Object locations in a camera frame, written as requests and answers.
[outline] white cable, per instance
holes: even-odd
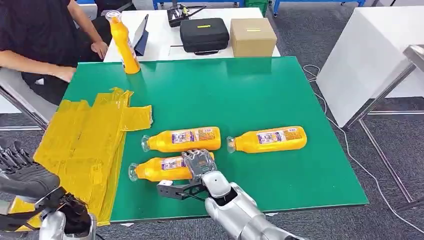
[[[311,68],[315,68],[315,69],[317,69],[317,73],[316,74],[314,74],[314,73],[312,73],[312,72],[310,72],[309,70],[307,70],[306,68],[307,67],[311,67]],[[308,73],[308,74],[310,74],[311,76],[313,76],[312,78],[309,78],[307,81],[309,82],[309,83],[312,83],[312,82],[316,82],[316,79],[317,79],[317,76],[318,76],[318,74],[320,73],[320,71],[321,71],[321,69],[318,67],[318,66],[315,66],[315,65],[312,65],[312,64],[308,64],[308,65],[304,65],[303,66],[303,70],[306,72],[306,73]],[[330,121],[330,123],[332,123],[336,128],[338,128],[342,133],[343,133],[343,135],[344,135],[344,141],[346,142],[346,150],[347,150],[347,155],[353,160],[353,161],[355,161],[355,163],[356,164],[358,164],[368,175],[370,175],[373,179],[374,179],[374,181],[375,181],[375,183],[377,184],[377,188],[378,188],[378,191],[380,192],[380,195],[381,195],[381,197],[383,198],[383,200],[385,201],[385,203],[387,204],[387,206],[388,206],[388,208],[391,210],[391,212],[396,216],[396,217],[398,217],[400,220],[402,220],[402,221],[404,221],[406,224],[408,224],[409,226],[411,226],[411,227],[413,227],[414,229],[416,229],[417,231],[419,231],[420,233],[422,233],[422,234],[424,234],[424,231],[423,230],[421,230],[421,229],[419,229],[417,226],[415,226],[414,224],[412,224],[412,223],[410,223],[409,221],[407,221],[407,220],[405,220],[405,219],[403,219],[401,216],[399,216],[398,215],[398,213],[392,208],[392,206],[390,206],[390,203],[387,201],[387,199],[386,199],[386,197],[384,196],[384,194],[383,194],[383,192],[382,192],[382,189],[380,188],[380,183],[379,183],[379,181],[377,180],[377,178],[374,176],[374,175],[372,175],[371,174],[371,172],[369,172],[364,166],[362,166],[362,164],[360,164],[352,155],[351,155],[351,153],[350,153],[350,151],[349,151],[349,143],[348,143],[348,136],[346,135],[346,132],[343,130],[343,129],[341,129],[335,122],[333,122],[333,120],[331,120],[329,117],[327,117],[327,102],[326,102],[326,100],[322,97],[322,96],[320,96],[320,95],[318,95],[317,93],[315,93],[315,91],[314,90],[312,90],[313,91],[313,93],[318,97],[318,98],[320,98],[323,102],[324,102],[324,114],[325,114],[325,117],[328,119],[328,121]]]

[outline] black wire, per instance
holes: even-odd
[[[187,195],[187,196],[190,196],[190,197],[192,197],[192,198],[194,198],[194,199],[197,199],[197,200],[199,200],[199,201],[202,201],[202,202],[204,202],[204,201],[205,201],[203,198],[200,198],[200,197],[198,197],[198,196],[196,196],[196,195],[193,195],[193,194],[190,194],[190,193],[187,193],[187,192],[184,192],[184,194],[185,194],[185,195]]]
[[[40,228],[39,228],[39,227],[33,227],[33,226],[32,226],[31,224],[29,224],[28,222],[25,222],[23,225],[24,225],[25,227],[27,227],[27,228],[31,229],[32,231],[40,230]]]
[[[98,234],[98,233],[96,233],[95,234],[99,239],[101,239],[101,240],[105,240],[100,234]]]

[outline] person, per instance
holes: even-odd
[[[107,53],[110,25],[94,21],[102,36],[75,0],[0,0],[0,68],[22,72],[36,94],[59,105],[78,62],[102,62]]]

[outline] table edge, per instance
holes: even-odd
[[[323,210],[323,209],[339,209],[339,208],[353,208],[353,207],[363,207],[370,204],[366,203],[356,203],[356,204],[342,204],[334,206],[313,206],[313,207],[302,207],[302,208],[291,208],[283,210],[268,210],[261,211],[264,214],[273,214],[273,213],[288,213],[288,212],[301,212],[308,210]],[[128,224],[128,223],[145,223],[152,221],[172,221],[172,220],[191,220],[191,219],[206,219],[210,218],[209,215],[198,215],[198,216],[176,216],[176,217],[159,217],[159,218],[143,218],[143,219],[128,219],[128,220],[110,220],[110,224]]]

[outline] cardboard box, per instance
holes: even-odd
[[[271,57],[277,36],[267,18],[231,19],[234,57]]]

